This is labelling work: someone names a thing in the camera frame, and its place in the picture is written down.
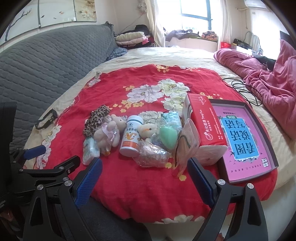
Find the green egg-shaped object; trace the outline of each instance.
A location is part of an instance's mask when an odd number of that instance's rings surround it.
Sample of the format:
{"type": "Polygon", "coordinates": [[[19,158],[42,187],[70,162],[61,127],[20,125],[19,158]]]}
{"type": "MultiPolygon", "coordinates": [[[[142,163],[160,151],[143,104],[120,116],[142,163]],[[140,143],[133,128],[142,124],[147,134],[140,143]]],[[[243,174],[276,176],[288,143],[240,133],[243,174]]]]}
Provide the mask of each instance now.
{"type": "Polygon", "coordinates": [[[161,126],[159,131],[159,136],[161,142],[169,150],[172,150],[177,142],[178,133],[175,129],[171,127],[161,126]]]}

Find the orange label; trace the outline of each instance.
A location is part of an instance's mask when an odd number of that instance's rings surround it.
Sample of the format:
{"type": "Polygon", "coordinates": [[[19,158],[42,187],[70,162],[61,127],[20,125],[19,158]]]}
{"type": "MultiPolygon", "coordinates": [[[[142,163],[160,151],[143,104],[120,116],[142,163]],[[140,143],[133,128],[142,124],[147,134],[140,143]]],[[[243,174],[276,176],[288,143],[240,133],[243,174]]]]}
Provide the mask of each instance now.
{"type": "Polygon", "coordinates": [[[138,144],[133,141],[124,141],[122,143],[122,147],[126,147],[126,146],[138,149],[138,144]]]}
{"type": "Polygon", "coordinates": [[[128,139],[128,140],[133,140],[133,139],[135,139],[135,137],[137,136],[137,133],[134,133],[134,132],[132,132],[132,133],[126,133],[126,138],[128,139]]]}

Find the pink comforter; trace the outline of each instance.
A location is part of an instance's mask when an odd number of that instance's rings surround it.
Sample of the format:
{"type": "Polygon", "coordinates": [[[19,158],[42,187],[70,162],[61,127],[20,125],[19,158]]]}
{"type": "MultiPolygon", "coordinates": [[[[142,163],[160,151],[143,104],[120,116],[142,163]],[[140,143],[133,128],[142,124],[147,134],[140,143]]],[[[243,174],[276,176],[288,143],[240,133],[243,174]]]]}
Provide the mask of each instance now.
{"type": "Polygon", "coordinates": [[[286,134],[296,140],[296,50],[281,40],[281,52],[273,72],[255,58],[235,50],[221,49],[214,58],[259,91],[266,108],[286,134]]]}

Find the window frame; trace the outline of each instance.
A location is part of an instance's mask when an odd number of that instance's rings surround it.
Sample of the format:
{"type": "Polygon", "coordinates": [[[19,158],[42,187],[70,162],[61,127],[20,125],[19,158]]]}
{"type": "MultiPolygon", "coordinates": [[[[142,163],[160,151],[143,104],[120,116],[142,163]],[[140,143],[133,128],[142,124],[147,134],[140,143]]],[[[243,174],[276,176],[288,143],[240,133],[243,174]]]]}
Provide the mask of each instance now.
{"type": "Polygon", "coordinates": [[[199,18],[206,20],[208,22],[208,30],[212,30],[212,19],[211,19],[211,7],[210,7],[210,0],[205,0],[207,5],[207,17],[202,17],[198,15],[186,14],[182,12],[182,4],[180,0],[180,8],[181,8],[181,16],[183,17],[190,17],[190,18],[199,18]]]}

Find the red floral blanket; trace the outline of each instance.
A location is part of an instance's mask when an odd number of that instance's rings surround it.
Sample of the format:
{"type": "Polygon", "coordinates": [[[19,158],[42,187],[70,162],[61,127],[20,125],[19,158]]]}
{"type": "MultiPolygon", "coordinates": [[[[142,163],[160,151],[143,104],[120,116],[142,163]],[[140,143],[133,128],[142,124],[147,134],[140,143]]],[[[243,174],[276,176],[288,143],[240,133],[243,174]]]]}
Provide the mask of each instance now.
{"type": "MultiPolygon", "coordinates": [[[[83,155],[83,128],[92,110],[105,104],[112,114],[140,115],[145,123],[157,123],[161,113],[181,113],[186,93],[208,98],[244,101],[219,75],[208,69],[147,65],[101,74],[91,79],[57,119],[56,126],[44,139],[46,153],[37,158],[34,168],[50,169],[71,156],[83,155]]],[[[101,157],[103,172],[92,196],[123,219],[137,222],[177,223],[203,220],[209,207],[203,204],[187,171],[180,178],[166,168],[142,168],[114,148],[101,157]]],[[[74,178],[86,167],[70,174],[74,178]]],[[[216,165],[208,166],[217,178],[216,165]]],[[[272,193],[277,170],[252,180],[260,200],[272,193]]]]}

